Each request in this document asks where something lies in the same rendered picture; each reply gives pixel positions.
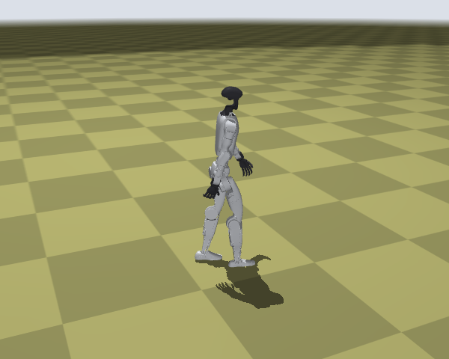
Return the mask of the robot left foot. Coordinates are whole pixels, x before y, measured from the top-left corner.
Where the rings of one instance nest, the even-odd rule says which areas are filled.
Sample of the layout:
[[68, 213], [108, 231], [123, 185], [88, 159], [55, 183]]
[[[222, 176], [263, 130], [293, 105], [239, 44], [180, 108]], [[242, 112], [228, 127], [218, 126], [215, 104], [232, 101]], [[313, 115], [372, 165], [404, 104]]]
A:
[[[204, 251], [203, 251], [203, 253], [204, 253]], [[221, 260], [222, 255], [213, 253], [211, 251], [207, 251], [207, 254], [202, 254], [202, 251], [197, 251], [195, 254], [195, 259], [196, 260]]]

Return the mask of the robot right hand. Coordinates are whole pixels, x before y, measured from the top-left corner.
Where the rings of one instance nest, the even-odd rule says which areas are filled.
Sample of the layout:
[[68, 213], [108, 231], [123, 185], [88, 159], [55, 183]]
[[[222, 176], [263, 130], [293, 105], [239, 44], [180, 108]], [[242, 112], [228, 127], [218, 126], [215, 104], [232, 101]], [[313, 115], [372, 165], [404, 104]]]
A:
[[[211, 198], [214, 199], [216, 194], [219, 196], [219, 188], [218, 188], [219, 185], [214, 185], [213, 181], [214, 181], [214, 177], [212, 178], [212, 181], [210, 183], [211, 186], [207, 189], [206, 194], [203, 194], [204, 197], [209, 198], [209, 199], [211, 199]], [[220, 182], [221, 182], [221, 180], [220, 180]]]

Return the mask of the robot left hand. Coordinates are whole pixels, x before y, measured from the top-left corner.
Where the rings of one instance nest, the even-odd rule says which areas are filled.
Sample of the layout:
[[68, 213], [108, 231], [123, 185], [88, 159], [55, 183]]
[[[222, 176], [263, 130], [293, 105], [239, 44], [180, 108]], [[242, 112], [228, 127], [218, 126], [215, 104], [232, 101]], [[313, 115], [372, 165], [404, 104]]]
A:
[[[247, 175], [250, 176], [250, 171], [251, 171], [251, 174], [252, 174], [252, 169], [251, 169], [251, 168], [253, 168], [253, 165], [252, 165], [252, 163], [250, 163], [249, 161], [247, 161], [247, 159], [244, 159], [244, 155], [243, 155], [241, 152], [239, 152], [239, 154], [240, 154], [240, 156], [241, 156], [242, 158], [236, 159], [236, 160], [239, 161], [239, 165], [240, 165], [240, 167], [242, 168], [243, 176], [245, 176], [245, 173], [246, 173], [246, 176], [247, 176]], [[250, 167], [249, 165], [250, 165], [251, 167]], [[248, 172], [247, 172], [246, 168], [247, 168]], [[245, 170], [244, 170], [244, 169], [245, 169]], [[249, 170], [249, 169], [250, 169], [250, 170]]]

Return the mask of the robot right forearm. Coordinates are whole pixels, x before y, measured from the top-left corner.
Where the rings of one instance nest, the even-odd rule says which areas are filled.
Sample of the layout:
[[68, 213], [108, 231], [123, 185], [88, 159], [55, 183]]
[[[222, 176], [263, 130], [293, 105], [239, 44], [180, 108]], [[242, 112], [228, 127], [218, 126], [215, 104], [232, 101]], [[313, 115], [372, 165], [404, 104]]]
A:
[[223, 176], [223, 172], [225, 167], [227, 166], [227, 160], [230, 158], [230, 154], [226, 151], [224, 151], [217, 160], [216, 169], [213, 172], [214, 185], [219, 185], [220, 180]]

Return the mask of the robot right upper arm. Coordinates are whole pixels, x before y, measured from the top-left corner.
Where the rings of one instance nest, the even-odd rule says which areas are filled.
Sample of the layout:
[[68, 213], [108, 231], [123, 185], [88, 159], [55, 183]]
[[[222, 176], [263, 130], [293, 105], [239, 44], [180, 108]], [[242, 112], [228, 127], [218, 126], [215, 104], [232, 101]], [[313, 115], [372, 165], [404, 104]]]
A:
[[222, 139], [222, 146], [221, 146], [221, 150], [220, 150], [220, 155], [226, 151], [230, 154], [230, 158], [228, 160], [230, 160], [232, 158], [232, 152], [229, 151], [229, 147], [232, 144], [233, 141], [233, 137], [236, 133], [236, 122], [234, 120], [229, 120], [227, 119], [225, 125], [224, 125], [224, 136]]

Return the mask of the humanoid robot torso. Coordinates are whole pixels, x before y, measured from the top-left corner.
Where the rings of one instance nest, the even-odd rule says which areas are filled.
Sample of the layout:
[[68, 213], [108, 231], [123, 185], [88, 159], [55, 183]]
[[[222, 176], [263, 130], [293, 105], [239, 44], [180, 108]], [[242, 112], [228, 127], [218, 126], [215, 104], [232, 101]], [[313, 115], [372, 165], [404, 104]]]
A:
[[[222, 112], [222, 111], [220, 111], [220, 112]], [[215, 151], [216, 151], [216, 155], [218, 157], [216, 158], [216, 161], [212, 163], [212, 166], [211, 166], [211, 176], [212, 177], [213, 177], [213, 172], [216, 169], [217, 160], [218, 160], [218, 158], [220, 156], [220, 150], [221, 150], [221, 146], [222, 146], [222, 139], [223, 139], [223, 136], [224, 136], [224, 124], [226, 123], [227, 119], [234, 120], [236, 122], [236, 125], [237, 125], [236, 133], [235, 133], [235, 135], [233, 137], [232, 144], [229, 147], [229, 151], [232, 152], [232, 156], [233, 156], [233, 152], [234, 152], [234, 149], [235, 149], [235, 146], [236, 146], [236, 139], [237, 139], [237, 136], [238, 136], [238, 133], [239, 133], [239, 123], [238, 123], [238, 120], [236, 118], [236, 115], [234, 113], [232, 113], [232, 112], [229, 112], [229, 115], [231, 114], [230, 116], [229, 115], [228, 116], [223, 116], [223, 115], [221, 116], [220, 112], [218, 114], [217, 121], [216, 121], [216, 142], [215, 142]], [[234, 116], [232, 116], [232, 114], [234, 114]], [[227, 160], [227, 166], [225, 167], [224, 172], [223, 172], [226, 177], [228, 177], [228, 175], [230, 173], [230, 168], [228, 167], [228, 162], [229, 162], [229, 160]]]

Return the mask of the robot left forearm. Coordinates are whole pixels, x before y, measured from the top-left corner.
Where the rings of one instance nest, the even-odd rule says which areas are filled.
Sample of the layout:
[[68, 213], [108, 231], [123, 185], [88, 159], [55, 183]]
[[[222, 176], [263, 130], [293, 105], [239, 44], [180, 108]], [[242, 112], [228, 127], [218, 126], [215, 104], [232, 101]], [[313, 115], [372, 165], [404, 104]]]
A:
[[233, 152], [233, 156], [234, 156], [236, 159], [242, 158], [242, 157], [240, 156], [239, 152], [240, 152], [239, 149], [237, 148], [237, 146], [235, 146], [235, 149], [234, 149], [234, 152]]

